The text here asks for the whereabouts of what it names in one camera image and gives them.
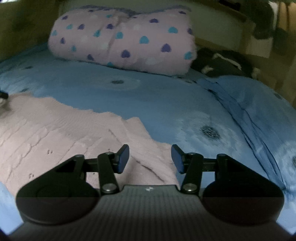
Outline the black white-trimmed garment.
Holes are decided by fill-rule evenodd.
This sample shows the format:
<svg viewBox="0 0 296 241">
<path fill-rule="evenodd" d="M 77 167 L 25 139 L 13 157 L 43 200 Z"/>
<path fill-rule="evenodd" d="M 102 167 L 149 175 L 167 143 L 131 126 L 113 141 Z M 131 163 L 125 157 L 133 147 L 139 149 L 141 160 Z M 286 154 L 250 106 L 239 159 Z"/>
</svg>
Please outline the black white-trimmed garment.
<svg viewBox="0 0 296 241">
<path fill-rule="evenodd" d="M 191 68 L 211 78 L 224 75 L 255 76 L 252 63 L 244 55 L 231 50 L 199 49 Z"/>
</svg>

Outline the blue dandelion bed sheet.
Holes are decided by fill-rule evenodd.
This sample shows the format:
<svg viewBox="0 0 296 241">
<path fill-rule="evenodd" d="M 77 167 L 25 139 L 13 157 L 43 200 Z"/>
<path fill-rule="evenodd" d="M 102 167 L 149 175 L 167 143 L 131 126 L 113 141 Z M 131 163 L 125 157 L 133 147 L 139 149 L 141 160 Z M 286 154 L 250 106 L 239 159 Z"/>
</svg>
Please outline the blue dandelion bed sheet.
<svg viewBox="0 0 296 241">
<path fill-rule="evenodd" d="M 2 61 L 9 98 L 27 93 L 137 117 L 153 140 L 178 145 L 186 160 L 184 174 L 173 163 L 177 184 L 119 185 L 118 151 L 72 156 L 16 194 L 1 182 L 1 239 L 295 240 L 295 196 L 269 179 L 241 127 L 198 84 L 203 78 L 71 61 L 46 45 Z"/>
</svg>

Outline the blue dandelion pillow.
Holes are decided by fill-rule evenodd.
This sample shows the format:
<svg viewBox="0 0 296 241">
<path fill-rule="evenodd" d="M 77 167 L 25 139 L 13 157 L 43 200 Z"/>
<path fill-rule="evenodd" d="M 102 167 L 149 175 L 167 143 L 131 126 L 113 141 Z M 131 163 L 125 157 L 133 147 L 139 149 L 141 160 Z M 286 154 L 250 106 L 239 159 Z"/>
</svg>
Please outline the blue dandelion pillow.
<svg viewBox="0 0 296 241">
<path fill-rule="evenodd" d="M 241 127 L 269 179 L 295 196 L 295 109 L 251 78 L 203 78 L 198 84 L 214 94 Z"/>
</svg>

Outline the pink knitted cardigan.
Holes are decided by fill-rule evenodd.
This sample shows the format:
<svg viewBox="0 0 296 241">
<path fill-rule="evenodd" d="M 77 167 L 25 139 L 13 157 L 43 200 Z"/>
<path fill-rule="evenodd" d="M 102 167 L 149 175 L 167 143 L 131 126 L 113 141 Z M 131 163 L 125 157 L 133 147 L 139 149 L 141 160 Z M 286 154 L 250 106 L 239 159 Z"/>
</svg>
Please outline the pink knitted cardigan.
<svg viewBox="0 0 296 241">
<path fill-rule="evenodd" d="M 178 183 L 170 145 L 153 140 L 137 117 L 79 110 L 27 93 L 1 101 L 1 182 L 12 194 L 72 156 L 96 158 L 124 144 L 130 155 L 119 185 Z"/>
</svg>

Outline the pink heart-print folded blanket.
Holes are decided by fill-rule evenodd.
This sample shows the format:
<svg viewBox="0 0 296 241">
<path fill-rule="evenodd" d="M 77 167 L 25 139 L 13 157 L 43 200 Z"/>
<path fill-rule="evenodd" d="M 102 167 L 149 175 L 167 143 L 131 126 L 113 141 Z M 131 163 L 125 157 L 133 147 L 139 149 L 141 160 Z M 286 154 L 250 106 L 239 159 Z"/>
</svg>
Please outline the pink heart-print folded blanket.
<svg viewBox="0 0 296 241">
<path fill-rule="evenodd" d="M 59 58 L 175 76 L 196 59 L 189 10 L 181 6 L 137 13 L 82 6 L 54 23 L 49 50 Z"/>
</svg>

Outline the wooden bed frame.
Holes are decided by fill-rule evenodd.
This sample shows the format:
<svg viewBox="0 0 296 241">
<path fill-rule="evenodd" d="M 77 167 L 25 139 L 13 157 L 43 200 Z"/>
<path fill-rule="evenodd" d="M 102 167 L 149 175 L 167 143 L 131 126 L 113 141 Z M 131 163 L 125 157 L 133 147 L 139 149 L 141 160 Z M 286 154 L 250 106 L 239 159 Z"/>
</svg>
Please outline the wooden bed frame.
<svg viewBox="0 0 296 241">
<path fill-rule="evenodd" d="M 295 2 L 194 1 L 196 44 L 240 53 L 295 106 Z"/>
</svg>

